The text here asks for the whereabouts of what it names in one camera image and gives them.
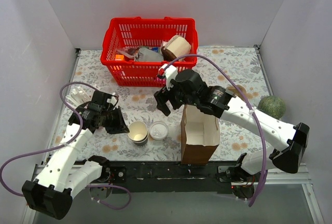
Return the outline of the black paper coffee cup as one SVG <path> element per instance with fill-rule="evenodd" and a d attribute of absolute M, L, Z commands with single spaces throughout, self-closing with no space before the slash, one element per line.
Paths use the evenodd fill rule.
<path fill-rule="evenodd" d="M 148 129 L 145 123 L 135 121 L 129 126 L 128 137 L 137 146 L 144 146 L 148 141 Z"/>

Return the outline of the white plastic cup lid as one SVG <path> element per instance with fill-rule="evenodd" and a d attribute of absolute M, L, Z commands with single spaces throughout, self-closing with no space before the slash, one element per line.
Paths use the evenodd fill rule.
<path fill-rule="evenodd" d="M 165 139 L 168 135 L 168 132 L 168 126 L 162 121 L 156 121 L 152 123 L 149 128 L 149 134 L 151 138 L 157 141 Z"/>

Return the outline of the brown paper bag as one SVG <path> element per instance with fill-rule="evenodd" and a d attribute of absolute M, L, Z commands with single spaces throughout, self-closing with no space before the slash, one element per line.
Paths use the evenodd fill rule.
<path fill-rule="evenodd" d="M 218 119 L 186 105 L 181 120 L 181 164 L 206 165 L 219 143 Z"/>

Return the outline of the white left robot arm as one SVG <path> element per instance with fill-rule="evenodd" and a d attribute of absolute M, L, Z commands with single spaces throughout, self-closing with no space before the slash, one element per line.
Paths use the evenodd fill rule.
<path fill-rule="evenodd" d="M 111 184 L 118 171 L 105 157 L 92 156 L 70 173 L 80 151 L 99 128 L 108 134 L 128 133 L 118 96 L 94 91 L 92 99 L 76 108 L 51 159 L 33 181 L 26 181 L 22 193 L 28 206 L 60 220 L 71 208 L 73 199 L 91 182 Z"/>

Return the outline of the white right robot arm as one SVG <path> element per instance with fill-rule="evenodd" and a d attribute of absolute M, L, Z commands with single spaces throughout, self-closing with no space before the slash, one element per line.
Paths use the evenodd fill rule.
<path fill-rule="evenodd" d="M 183 108 L 181 120 L 181 163 L 206 165 L 216 151 L 220 129 L 218 119 L 232 122 L 248 131 L 264 135 L 266 151 L 243 153 L 225 174 L 231 181 L 246 181 L 259 172 L 280 169 L 295 174 L 308 143 L 310 128 L 272 118 L 253 109 L 240 97 L 221 86 L 208 86 L 200 75 L 174 66 L 166 70 L 166 84 L 154 93 L 157 109 L 168 116 L 172 108 Z"/>

